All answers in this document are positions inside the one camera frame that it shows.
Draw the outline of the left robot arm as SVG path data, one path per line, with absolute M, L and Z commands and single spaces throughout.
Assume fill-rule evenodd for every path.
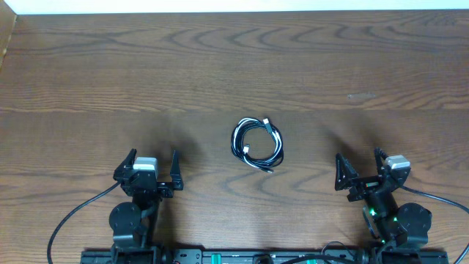
M 149 246 L 160 202 L 184 189 L 177 151 L 173 152 L 169 182 L 159 181 L 156 158 L 138 157 L 136 153 L 137 150 L 132 149 L 113 175 L 125 194 L 132 198 L 130 202 L 118 204 L 109 216 L 114 245 L 123 250 Z

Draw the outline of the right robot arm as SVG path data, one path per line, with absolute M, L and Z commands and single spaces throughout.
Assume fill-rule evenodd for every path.
M 384 242 L 396 247 L 420 248 L 429 241 L 432 213 L 423 206 L 409 202 L 397 205 L 393 192 L 404 187 L 410 175 L 410 162 L 403 155 L 387 155 L 374 150 L 377 174 L 361 177 L 341 154 L 335 156 L 337 191 L 347 189 L 349 202 L 365 202 L 364 217 L 372 221 L 371 231 Z

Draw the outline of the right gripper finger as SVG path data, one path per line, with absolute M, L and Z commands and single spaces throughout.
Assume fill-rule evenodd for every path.
M 349 189 L 357 186 L 358 173 L 352 167 L 351 163 L 341 154 L 337 153 L 335 156 L 336 162 L 336 179 L 334 188 L 336 191 Z
M 375 159 L 376 166 L 377 166 L 377 173 L 379 175 L 382 174 L 383 162 L 387 157 L 388 157 L 387 153 L 380 147 L 376 147 L 374 149 L 374 159 Z

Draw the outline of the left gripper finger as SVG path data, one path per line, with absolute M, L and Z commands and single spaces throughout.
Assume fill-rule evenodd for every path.
M 173 189 L 183 190 L 183 179 L 180 171 L 179 155 L 176 150 L 173 152 L 171 160 L 170 176 Z
M 136 153 L 137 153 L 137 149 L 133 148 L 130 150 L 126 158 L 114 170 L 114 174 L 113 174 L 114 180 L 125 179 L 126 174 L 133 168 L 133 163 L 136 158 Z

